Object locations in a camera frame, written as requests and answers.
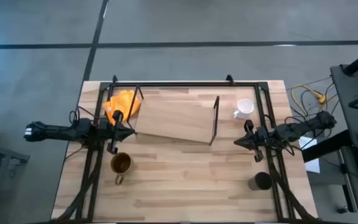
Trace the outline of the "white paper sheet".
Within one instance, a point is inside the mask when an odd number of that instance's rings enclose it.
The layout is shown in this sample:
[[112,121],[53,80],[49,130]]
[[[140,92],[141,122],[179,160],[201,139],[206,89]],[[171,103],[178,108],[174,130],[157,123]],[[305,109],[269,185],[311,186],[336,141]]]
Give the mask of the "white paper sheet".
[[319,159],[313,159],[305,163],[305,168],[307,172],[312,172],[315,174],[320,173]]
[[315,138],[309,138],[309,137],[302,136],[301,138],[299,138],[298,143],[300,145],[300,149],[304,150],[311,146],[316,145],[317,140]]

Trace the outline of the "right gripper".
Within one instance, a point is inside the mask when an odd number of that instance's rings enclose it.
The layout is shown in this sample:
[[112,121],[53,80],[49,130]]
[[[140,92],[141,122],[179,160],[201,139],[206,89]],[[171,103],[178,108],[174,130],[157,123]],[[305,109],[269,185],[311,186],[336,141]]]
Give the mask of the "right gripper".
[[247,119],[244,124],[246,135],[235,140],[234,144],[247,148],[250,151],[254,151],[254,160],[256,162],[262,161],[264,158],[263,152],[259,147],[271,148],[272,142],[269,138],[269,132],[267,128],[259,126],[254,130],[254,124],[252,120]]

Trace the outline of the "black tumbler cup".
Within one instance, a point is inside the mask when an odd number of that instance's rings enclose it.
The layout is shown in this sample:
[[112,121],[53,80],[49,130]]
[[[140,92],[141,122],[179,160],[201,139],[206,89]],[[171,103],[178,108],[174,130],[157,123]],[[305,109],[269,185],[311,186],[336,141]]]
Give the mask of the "black tumbler cup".
[[272,178],[266,172],[258,172],[248,180],[248,186],[251,190],[269,190],[272,188]]

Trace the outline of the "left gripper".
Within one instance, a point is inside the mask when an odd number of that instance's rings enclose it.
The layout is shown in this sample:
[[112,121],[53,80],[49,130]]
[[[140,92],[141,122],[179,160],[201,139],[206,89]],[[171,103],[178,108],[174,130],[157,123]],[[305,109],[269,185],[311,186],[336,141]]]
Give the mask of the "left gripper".
[[123,142],[126,138],[133,135],[135,130],[131,127],[127,127],[121,123],[123,119],[123,113],[120,110],[115,110],[112,118],[115,121],[115,124],[111,124],[107,118],[101,118],[99,120],[99,140],[100,141],[108,141],[111,142],[108,144],[107,151],[110,154],[116,154],[116,137],[117,137],[117,126],[119,124],[119,130],[121,132],[118,133],[118,141]]

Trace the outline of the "orange cloth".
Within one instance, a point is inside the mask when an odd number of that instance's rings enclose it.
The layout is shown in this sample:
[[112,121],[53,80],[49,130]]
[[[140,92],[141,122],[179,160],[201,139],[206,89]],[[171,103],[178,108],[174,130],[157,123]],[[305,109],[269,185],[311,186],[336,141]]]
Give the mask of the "orange cloth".
[[115,124],[115,120],[113,120],[113,113],[116,110],[119,110],[123,113],[123,121],[127,121],[128,116],[133,116],[140,109],[140,101],[137,97],[135,97],[135,101],[132,107],[131,113],[130,108],[132,104],[132,100],[134,97],[134,90],[120,90],[118,95],[114,95],[110,97],[110,100],[103,104],[103,108],[106,111],[108,120],[111,124]]

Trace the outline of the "wooden shelf with black frame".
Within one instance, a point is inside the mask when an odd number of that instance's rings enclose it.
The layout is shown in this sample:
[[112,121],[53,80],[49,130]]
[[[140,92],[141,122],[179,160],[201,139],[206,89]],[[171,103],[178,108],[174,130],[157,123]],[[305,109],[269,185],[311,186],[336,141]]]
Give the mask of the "wooden shelf with black frame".
[[212,145],[218,133],[219,95],[201,99],[195,93],[177,92],[167,96],[147,96],[140,86],[134,88],[139,111],[130,115],[126,126],[135,133],[132,141],[163,139]]

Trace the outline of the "white mug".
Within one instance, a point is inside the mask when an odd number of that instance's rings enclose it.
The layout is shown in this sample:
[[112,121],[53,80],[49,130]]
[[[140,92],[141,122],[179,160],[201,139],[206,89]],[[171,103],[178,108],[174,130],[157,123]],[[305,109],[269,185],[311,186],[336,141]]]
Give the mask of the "white mug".
[[234,119],[248,119],[254,110],[254,103],[250,99],[244,98],[237,102],[233,117]]

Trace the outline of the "brown green glazed mug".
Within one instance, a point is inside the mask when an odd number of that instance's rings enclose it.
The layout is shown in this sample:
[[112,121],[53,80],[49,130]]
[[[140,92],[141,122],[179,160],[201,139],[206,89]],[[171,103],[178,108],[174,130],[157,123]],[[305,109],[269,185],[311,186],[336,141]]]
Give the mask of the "brown green glazed mug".
[[131,172],[134,162],[132,157],[126,152],[118,152],[115,154],[111,161],[111,170],[116,174],[114,183],[121,185],[125,176]]

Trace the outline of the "black beam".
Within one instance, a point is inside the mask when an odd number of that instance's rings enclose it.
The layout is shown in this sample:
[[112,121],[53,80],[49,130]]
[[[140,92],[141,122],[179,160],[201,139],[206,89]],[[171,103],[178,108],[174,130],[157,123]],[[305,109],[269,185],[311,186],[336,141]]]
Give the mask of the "black beam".
[[343,146],[352,146],[352,139],[348,130],[344,130],[333,137],[302,150],[303,161],[309,162],[318,159],[326,154],[339,150]]

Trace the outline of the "black metal table frame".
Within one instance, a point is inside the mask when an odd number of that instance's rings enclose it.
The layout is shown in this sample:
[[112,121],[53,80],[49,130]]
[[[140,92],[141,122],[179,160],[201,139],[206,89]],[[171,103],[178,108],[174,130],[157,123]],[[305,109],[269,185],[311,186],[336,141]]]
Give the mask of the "black metal table frame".
[[282,124],[290,104],[281,80],[210,82],[119,82],[117,90],[139,87],[146,100],[212,108],[219,106],[212,145],[136,134],[118,145],[134,167],[121,185],[114,183],[111,155],[104,153],[93,221],[101,223],[275,222],[295,217],[280,189],[253,191],[248,180],[268,171],[267,161],[234,141],[244,123],[234,119],[237,100],[261,105],[251,114],[255,125]]

